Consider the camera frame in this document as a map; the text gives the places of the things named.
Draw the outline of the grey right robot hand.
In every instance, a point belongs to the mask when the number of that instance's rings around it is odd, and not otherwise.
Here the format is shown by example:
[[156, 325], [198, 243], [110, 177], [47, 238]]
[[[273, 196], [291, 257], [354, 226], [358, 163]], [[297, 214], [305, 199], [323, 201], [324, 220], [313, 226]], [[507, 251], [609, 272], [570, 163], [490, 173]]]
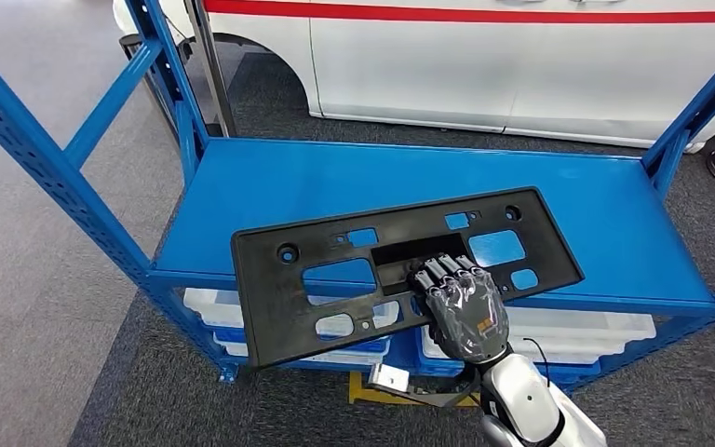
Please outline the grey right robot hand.
[[431, 317], [430, 336], [444, 354], [472, 364], [507, 354], [509, 319], [487, 270], [465, 255], [441, 253], [416, 265], [408, 282]]

